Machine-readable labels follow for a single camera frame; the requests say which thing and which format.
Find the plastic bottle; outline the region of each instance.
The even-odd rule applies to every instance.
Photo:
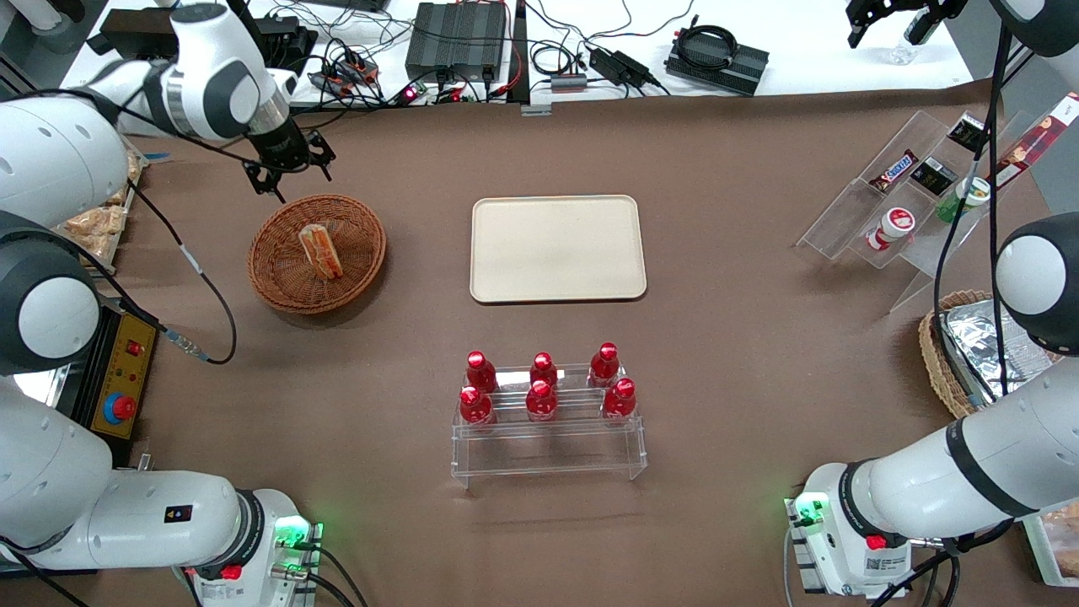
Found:
[[[620,419],[629,417],[637,409],[637,385],[633,381],[624,377],[607,388],[603,396],[603,417],[607,419]]]
[[[948,195],[944,196],[944,199],[937,204],[937,218],[945,223],[951,223],[955,219],[956,210],[959,210],[959,198],[962,197],[964,193],[967,194],[967,199],[964,202],[960,215],[989,201],[989,182],[981,177],[974,177],[974,183],[970,191],[966,190],[967,179],[964,179],[954,190],[948,192]]]
[[[494,365],[487,360],[483,353],[475,351],[468,355],[468,369],[465,377],[469,386],[475,386],[481,392],[488,395],[498,391],[498,377],[494,371]]]
[[[558,368],[551,361],[550,355],[540,353],[532,360],[532,369],[529,370],[529,382],[535,384],[537,380],[543,380],[554,388],[558,384]]]
[[[918,54],[921,52],[921,46],[925,44],[926,40],[932,36],[932,31],[929,31],[923,39],[921,44],[911,43],[911,32],[917,25],[918,19],[925,17],[929,14],[929,9],[925,8],[914,14],[914,19],[911,20],[911,25],[906,26],[906,30],[903,35],[899,37],[899,42],[896,47],[891,50],[891,63],[896,65],[911,65],[914,59],[917,58]]]
[[[487,426],[497,422],[491,398],[475,386],[461,389],[461,419],[469,426]]]
[[[588,385],[597,388],[611,386],[614,378],[618,376],[618,348],[607,342],[600,346],[600,350],[592,357],[592,364],[588,370]]]
[[[524,398],[524,409],[529,411],[530,422],[551,422],[558,413],[558,395],[550,384],[537,380]]]

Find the chocolate bar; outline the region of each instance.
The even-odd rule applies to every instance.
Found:
[[[921,183],[927,190],[941,195],[959,176],[935,157],[929,156],[914,169],[914,173],[911,173],[911,178]]]
[[[903,157],[896,161],[896,164],[889,166],[883,175],[870,181],[870,184],[882,192],[888,191],[888,188],[896,182],[896,179],[902,177],[903,173],[906,173],[907,169],[914,166],[914,163],[917,161],[918,156],[914,155],[914,152],[911,150],[906,150],[903,152]]]

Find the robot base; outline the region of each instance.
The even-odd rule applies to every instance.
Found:
[[[798,565],[805,568],[811,564],[829,594],[876,598],[889,583],[897,583],[910,574],[911,544],[882,550],[865,546],[865,538],[850,526],[839,503],[839,478],[846,469],[844,464],[818,468],[809,475],[802,495],[788,505],[795,544],[804,540],[807,549],[805,558],[798,555]],[[816,522],[793,527],[806,518]],[[807,592],[820,592],[806,580],[803,575]],[[905,591],[900,591],[896,596],[904,594]]]
[[[322,525],[300,516],[292,500],[274,489],[257,489],[265,511],[262,541],[238,579],[205,580],[193,576],[203,607],[310,607],[314,594],[306,582],[274,579],[274,565],[311,567],[311,553],[281,546],[288,540],[320,542]]]

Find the brown tablecloth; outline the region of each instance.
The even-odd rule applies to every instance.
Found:
[[[252,194],[235,162],[139,141],[174,152],[147,191],[240,326],[224,368],[160,348],[141,413],[150,451],[159,469],[290,495],[326,523],[326,546],[372,607],[778,607],[782,498],[821,464],[887,455],[950,419],[914,331],[929,296],[887,314],[913,270],[829,265],[792,244],[915,109],[951,122],[985,96],[968,86],[589,102],[540,119],[493,105],[344,119],[325,128],[334,180],[309,170],[283,191],[363,199],[385,224],[388,259],[371,296],[320,319],[273,313],[247,281],[247,247],[273,197]],[[473,301],[472,205],[570,193],[637,199],[647,293]],[[217,302],[147,209],[133,212],[120,278],[223,353]],[[1002,232],[1046,213],[1024,177],[1001,207]],[[956,256],[945,292],[987,285],[985,232]],[[470,349],[498,364],[541,349],[581,361],[609,340],[640,386],[650,467],[636,482],[504,479],[468,494],[451,479],[450,418]],[[1017,534],[962,563],[956,605],[1076,601],[1034,581]],[[797,605],[864,605],[803,595],[792,580]],[[190,605],[166,570],[65,583],[94,606]],[[62,604],[37,581],[0,582],[0,605]]]

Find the wicker basket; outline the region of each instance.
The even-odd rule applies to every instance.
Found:
[[[337,248],[344,276],[319,278],[300,244],[300,230],[322,223]],[[247,253],[247,275],[270,306],[318,315],[344,306],[367,288],[386,254],[382,222],[366,205],[343,195],[313,195],[277,209]]]
[[[941,312],[976,303],[989,296],[984,290],[957,290],[941,298]],[[933,314],[929,313],[918,326],[918,344],[921,345],[921,359],[926,361],[926,371],[929,372],[929,384],[932,385],[933,392],[944,401],[944,406],[952,412],[952,415],[956,418],[967,417],[974,413],[974,408],[971,406],[959,381],[952,373],[935,334]]]

